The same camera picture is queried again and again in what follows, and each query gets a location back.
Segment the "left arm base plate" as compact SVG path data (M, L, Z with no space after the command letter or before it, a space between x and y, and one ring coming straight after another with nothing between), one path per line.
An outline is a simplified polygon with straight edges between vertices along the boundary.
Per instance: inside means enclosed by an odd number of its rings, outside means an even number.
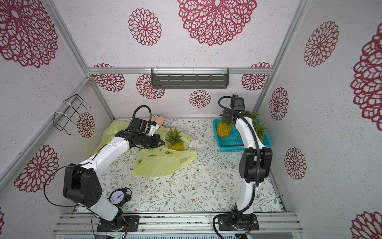
M140 217L137 215L123 215L116 217L113 221L100 219L97 232L136 232L138 230Z

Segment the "plain green plastic bag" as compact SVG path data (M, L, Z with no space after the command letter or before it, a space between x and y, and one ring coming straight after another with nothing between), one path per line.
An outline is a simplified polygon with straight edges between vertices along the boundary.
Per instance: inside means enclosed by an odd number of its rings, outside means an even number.
M103 146L107 145L111 142L111 140L114 138L114 136L120 132L121 130L127 129L129 126L130 121L123 121L123 120L115 120L113 121L109 127L106 128L106 130L102 134L102 139L99 145L95 148L93 151L93 154L96 154Z

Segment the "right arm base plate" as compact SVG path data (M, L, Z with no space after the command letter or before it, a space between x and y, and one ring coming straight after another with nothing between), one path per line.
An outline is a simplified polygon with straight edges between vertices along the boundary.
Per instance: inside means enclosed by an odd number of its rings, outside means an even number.
M223 215L217 218L220 231L258 231L260 229L255 214Z

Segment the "teal plastic basket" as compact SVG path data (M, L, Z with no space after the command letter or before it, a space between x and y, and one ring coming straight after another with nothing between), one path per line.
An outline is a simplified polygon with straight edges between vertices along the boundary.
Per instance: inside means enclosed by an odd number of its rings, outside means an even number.
M213 131L219 150L221 152L243 152L245 147L240 132L244 130L244 133L248 131L250 136L253 135L251 130L248 129L248 125L245 121L238 119L236 122L239 123L238 126L240 129L237 129L235 127L236 124L233 124L231 133L227 137L220 137L217 134L217 126L220 122L221 119L214 119L212 122Z

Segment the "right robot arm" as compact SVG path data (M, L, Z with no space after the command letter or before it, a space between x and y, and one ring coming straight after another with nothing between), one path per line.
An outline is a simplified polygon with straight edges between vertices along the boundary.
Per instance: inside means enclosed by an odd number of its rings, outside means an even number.
M235 211L239 215L250 215L253 213L252 205L257 190L269 176L273 153L259 139L251 114L245 111L244 99L233 95L230 100L230 109L244 145L244 152L239 162L239 174L244 181L244 188L235 204Z

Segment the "plush doll toy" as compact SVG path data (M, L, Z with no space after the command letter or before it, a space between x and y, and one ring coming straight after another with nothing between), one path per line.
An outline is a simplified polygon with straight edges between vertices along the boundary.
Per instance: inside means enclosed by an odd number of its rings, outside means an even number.
M148 118L147 121L150 121L151 124L158 129L163 126L165 118L161 115L153 115L151 118Z

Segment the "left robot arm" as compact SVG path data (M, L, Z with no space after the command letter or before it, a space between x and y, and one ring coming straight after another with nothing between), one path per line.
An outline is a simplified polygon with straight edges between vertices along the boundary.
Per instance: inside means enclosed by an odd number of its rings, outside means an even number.
M70 164L66 167L63 196L82 204L98 215L102 222L110 224L115 229L120 228L124 221L122 210L102 195L98 178L120 155L132 147L152 149L163 145L165 142L158 134L136 134L121 130L98 153L80 164Z

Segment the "avocado print green plastic bag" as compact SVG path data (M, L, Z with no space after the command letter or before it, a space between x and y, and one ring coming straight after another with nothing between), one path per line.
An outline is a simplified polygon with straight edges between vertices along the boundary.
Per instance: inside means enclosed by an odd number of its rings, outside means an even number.
M132 170L133 176L140 177L163 177L168 176L176 172L178 169L183 168L192 163L198 153L196 151L190 151L186 149L186 146L191 139L182 131L180 136L184 141L185 149L183 151L175 151L168 149L168 144L165 140L166 133L170 129L161 127L155 133L160 135L161 139L165 142L164 146L153 149L141 149L138 151L136 157L136 163Z

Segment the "grey wall shelf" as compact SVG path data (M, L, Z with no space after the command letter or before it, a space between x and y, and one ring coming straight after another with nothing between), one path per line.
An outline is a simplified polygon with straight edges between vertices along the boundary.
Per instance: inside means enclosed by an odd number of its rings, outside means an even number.
M229 85L229 70L151 70L151 84L157 90L216 90Z

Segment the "black alarm clock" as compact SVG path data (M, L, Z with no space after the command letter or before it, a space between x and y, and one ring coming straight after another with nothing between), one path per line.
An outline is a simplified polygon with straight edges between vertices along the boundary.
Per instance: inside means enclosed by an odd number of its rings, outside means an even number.
M132 198L132 191L130 188L120 188L114 190L109 197L109 201L118 208L124 206Z

